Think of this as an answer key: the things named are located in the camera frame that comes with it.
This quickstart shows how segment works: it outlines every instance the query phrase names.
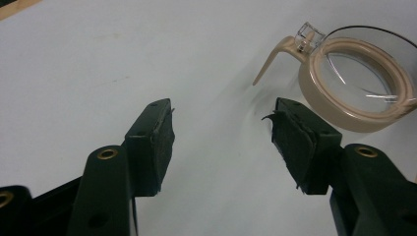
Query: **white table surface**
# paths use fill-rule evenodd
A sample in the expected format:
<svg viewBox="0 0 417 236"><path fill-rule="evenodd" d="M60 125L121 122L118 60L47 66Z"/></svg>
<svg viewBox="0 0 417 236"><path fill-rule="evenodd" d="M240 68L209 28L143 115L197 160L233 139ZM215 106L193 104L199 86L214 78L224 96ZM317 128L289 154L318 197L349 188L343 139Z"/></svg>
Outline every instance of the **white table surface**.
<svg viewBox="0 0 417 236"><path fill-rule="evenodd" d="M327 196L296 190L261 121L298 63L269 52L308 21L417 41L415 0L42 2L0 22L0 186L34 197L82 175L170 97L176 141L162 192L137 199L141 235L335 235ZM414 180L413 112L347 143L382 149Z"/></svg>

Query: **wooden edge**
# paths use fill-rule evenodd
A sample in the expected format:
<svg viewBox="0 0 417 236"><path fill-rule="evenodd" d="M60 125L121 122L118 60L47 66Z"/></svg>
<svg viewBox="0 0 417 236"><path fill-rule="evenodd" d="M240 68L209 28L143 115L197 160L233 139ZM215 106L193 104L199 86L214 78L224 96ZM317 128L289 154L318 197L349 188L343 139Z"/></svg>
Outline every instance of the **wooden edge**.
<svg viewBox="0 0 417 236"><path fill-rule="evenodd" d="M0 21L24 10L41 0L17 0L0 8Z"/></svg>

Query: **small plastic piece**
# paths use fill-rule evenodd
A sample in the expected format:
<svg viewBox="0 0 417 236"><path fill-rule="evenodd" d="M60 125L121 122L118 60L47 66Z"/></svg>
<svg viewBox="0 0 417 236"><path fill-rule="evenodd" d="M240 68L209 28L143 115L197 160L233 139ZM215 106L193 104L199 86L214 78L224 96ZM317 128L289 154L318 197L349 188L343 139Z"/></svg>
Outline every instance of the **small plastic piece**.
<svg viewBox="0 0 417 236"><path fill-rule="evenodd" d="M324 33L318 31L310 23L305 23L295 36L295 44L299 51L311 53L320 45L324 37Z"/></svg>

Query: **cup handle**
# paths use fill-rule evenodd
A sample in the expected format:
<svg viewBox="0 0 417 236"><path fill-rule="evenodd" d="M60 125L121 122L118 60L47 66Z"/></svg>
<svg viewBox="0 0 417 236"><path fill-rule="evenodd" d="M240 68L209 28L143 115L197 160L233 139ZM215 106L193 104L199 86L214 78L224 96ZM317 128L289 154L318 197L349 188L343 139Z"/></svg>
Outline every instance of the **cup handle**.
<svg viewBox="0 0 417 236"><path fill-rule="evenodd" d="M276 55L279 52L287 52L293 57L295 57L297 60L299 60L301 63L305 63L308 57L308 53L306 53L304 50L296 46L295 38L293 36L287 36L269 54L267 61L265 62L264 66L258 73L254 82L252 83L253 86L255 86L258 83L258 81L264 75L265 71L268 69L273 59L275 59Z"/></svg>

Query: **mounting hole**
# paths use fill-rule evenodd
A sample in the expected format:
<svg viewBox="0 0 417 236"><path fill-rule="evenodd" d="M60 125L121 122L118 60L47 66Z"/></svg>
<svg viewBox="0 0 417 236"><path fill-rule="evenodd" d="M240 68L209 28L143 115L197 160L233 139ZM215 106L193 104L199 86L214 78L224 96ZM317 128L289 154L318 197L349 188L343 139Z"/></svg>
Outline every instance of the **mounting hole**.
<svg viewBox="0 0 417 236"><path fill-rule="evenodd" d="M116 156L119 153L116 149L104 149L98 153L98 159L110 159Z"/></svg>
<svg viewBox="0 0 417 236"><path fill-rule="evenodd" d="M5 207L9 202L11 202L13 197L15 196L13 195L12 192L9 192L9 191L0 192L0 208Z"/></svg>
<svg viewBox="0 0 417 236"><path fill-rule="evenodd" d="M100 228L107 223L109 216L107 213L97 213L89 218L89 227L90 228Z"/></svg>
<svg viewBox="0 0 417 236"><path fill-rule="evenodd" d="M359 154L366 156L366 157L377 157L378 154L376 151L368 148L368 147L356 147L356 152Z"/></svg>

